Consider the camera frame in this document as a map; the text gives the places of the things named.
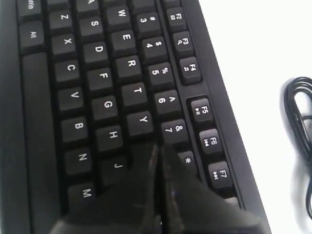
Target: key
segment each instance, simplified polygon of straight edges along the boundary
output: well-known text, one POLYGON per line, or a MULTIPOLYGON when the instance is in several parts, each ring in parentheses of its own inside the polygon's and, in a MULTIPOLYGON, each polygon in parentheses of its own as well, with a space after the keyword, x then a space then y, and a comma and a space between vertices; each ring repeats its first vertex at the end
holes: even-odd
POLYGON ((79 33, 84 43, 104 40, 102 20, 99 16, 81 19, 79 33))
POLYGON ((235 196, 224 199, 224 201, 239 208, 239 202, 238 202, 237 197, 235 196))
POLYGON ((70 212, 78 211, 96 199, 93 182, 71 186, 67 193, 70 212))
POLYGON ((79 17, 94 16, 99 14, 98 0, 75 0, 79 17))
POLYGON ((81 173, 88 173, 92 170, 90 150, 82 148, 65 152, 66 174, 75 176, 81 173))
POLYGON ((20 23, 41 19, 42 10, 40 0, 17 0, 17 7, 20 23))
POLYGON ((88 88, 91 95, 98 97, 101 94, 113 91, 112 72, 109 68, 101 68, 87 73, 88 88))
POLYGON ((118 6, 106 9, 107 31, 115 32, 131 28, 129 9, 118 6))
POLYGON ((167 46, 163 37, 143 40, 140 52, 144 65, 165 62, 168 59, 167 46))
POLYGON ((73 32, 73 19, 69 10, 50 13, 49 21, 52 35, 73 32))
POLYGON ((174 74, 168 62, 149 66, 147 73, 147 82, 152 91, 161 91, 175 86, 174 74))
POLYGON ((62 115, 79 112, 83 109, 83 106, 81 88, 58 91, 58 110, 62 115))
POLYGON ((47 0, 49 11, 69 9, 69 0, 47 0))
POLYGON ((180 0, 162 0, 162 3, 166 9, 180 6, 180 0))
POLYGON ((28 187, 29 201, 31 201, 29 208, 34 211, 33 227, 39 233, 49 233, 50 230, 47 226, 52 227, 57 222, 61 210, 57 170, 58 154, 55 149, 56 137, 47 55, 39 53, 24 56, 21 58, 21 65, 23 117, 25 138, 27 139, 25 146, 29 154, 27 178, 32 184, 28 187))
POLYGON ((127 172, 127 160, 124 156, 102 160, 99 163, 100 178, 103 187, 117 184, 127 172))
POLYGON ((119 125, 96 130, 97 150, 106 152, 123 146, 121 127, 119 125))
POLYGON ((93 120, 114 120, 118 117, 117 103, 114 96, 92 100, 93 120))
POLYGON ((174 36, 175 53, 178 58, 193 56, 194 47, 189 32, 175 33, 174 36))
POLYGON ((197 164, 194 158, 192 151, 185 151, 178 154, 185 166, 192 172, 194 175, 198 174, 197 164))
POLYGON ((68 88, 80 84, 80 71, 77 60, 56 63, 54 70, 58 88, 68 88))
POLYGON ((216 189, 230 188, 233 186, 232 176, 227 162, 217 162, 208 165, 211 182, 216 189))
POLYGON ((130 9, 133 15, 155 11, 155 0, 130 0, 130 9))
POLYGON ((136 38, 132 30, 112 33, 111 44, 114 58, 137 53, 136 38))
POLYGON ((180 60, 181 82, 183 85, 190 85, 202 81, 201 72, 195 57, 180 60))
POLYGON ((161 36, 161 26, 158 14, 156 12, 150 12, 137 15, 136 33, 138 39, 161 36))
POLYGON ((147 94, 143 83, 129 84, 121 88, 123 109, 140 109, 147 104, 147 94))
POLYGON ((216 129, 200 132, 199 140, 201 148, 206 155, 222 153, 223 148, 216 129))
POLYGON ((43 26, 41 21, 24 23, 19 26, 19 44, 23 55, 35 53, 44 48, 43 26))
POLYGON ((98 68, 109 65, 106 44, 103 41, 83 46, 84 62, 88 68, 98 68))
POLYGON ((104 7, 126 5, 126 0, 102 0, 104 7))
POLYGON ((84 117, 61 122, 63 143, 83 141, 88 138, 87 122, 84 117))
POLYGON ((173 146, 189 144, 189 134, 183 119, 163 123, 161 132, 165 144, 173 146))
POLYGON ((148 111, 127 115, 128 135, 141 137, 154 131, 151 113, 148 111))
POLYGON ((52 53, 54 60, 65 60, 77 56, 75 38, 73 34, 66 34, 52 38, 52 53))
POLYGON ((191 101, 192 119, 197 126, 211 124, 214 116, 207 98, 191 101))
POLYGON ((159 118, 175 117, 182 111, 176 90, 155 94, 155 105, 159 118))
POLYGON ((169 29, 172 33, 187 30, 186 20, 182 7, 171 8, 167 10, 169 29))
POLYGON ((142 80, 142 70, 138 56, 116 59, 115 68, 119 84, 142 80))

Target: white background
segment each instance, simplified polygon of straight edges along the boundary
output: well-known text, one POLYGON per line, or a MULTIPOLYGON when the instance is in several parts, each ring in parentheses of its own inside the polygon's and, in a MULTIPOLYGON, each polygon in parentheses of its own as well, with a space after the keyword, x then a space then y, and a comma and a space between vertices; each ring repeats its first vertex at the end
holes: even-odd
POLYGON ((312 233, 307 170, 281 102, 290 79, 312 78, 312 0, 200 3, 272 233, 312 233))

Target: black cable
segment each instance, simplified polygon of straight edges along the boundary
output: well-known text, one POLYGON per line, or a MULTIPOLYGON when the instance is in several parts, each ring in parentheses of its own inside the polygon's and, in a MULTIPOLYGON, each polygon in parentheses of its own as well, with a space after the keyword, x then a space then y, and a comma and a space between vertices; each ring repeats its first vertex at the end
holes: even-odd
POLYGON ((304 125, 304 121, 308 119, 312 120, 312 116, 303 117, 301 115, 295 101, 295 95, 298 93, 305 93, 308 95, 312 103, 312 79, 308 77, 296 78, 287 86, 284 93, 284 107, 288 121, 292 127, 299 150, 309 167, 310 181, 306 194, 306 209, 310 219, 312 219, 312 142, 304 125))

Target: space bar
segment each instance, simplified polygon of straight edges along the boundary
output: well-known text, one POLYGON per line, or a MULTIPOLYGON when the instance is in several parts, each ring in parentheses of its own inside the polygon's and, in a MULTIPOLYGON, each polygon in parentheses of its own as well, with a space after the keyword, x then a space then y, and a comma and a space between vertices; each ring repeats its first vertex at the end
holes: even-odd
POLYGON ((49 233, 60 206, 46 54, 23 57, 22 74, 33 233, 49 233))

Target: black keyboard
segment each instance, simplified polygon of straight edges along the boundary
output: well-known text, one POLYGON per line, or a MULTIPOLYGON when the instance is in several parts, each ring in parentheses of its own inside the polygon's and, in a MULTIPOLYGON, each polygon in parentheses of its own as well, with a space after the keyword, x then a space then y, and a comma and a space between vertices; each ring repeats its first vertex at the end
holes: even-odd
POLYGON ((5 234, 48 233, 114 187, 133 144, 152 140, 265 218, 197 0, 1 3, 5 234))

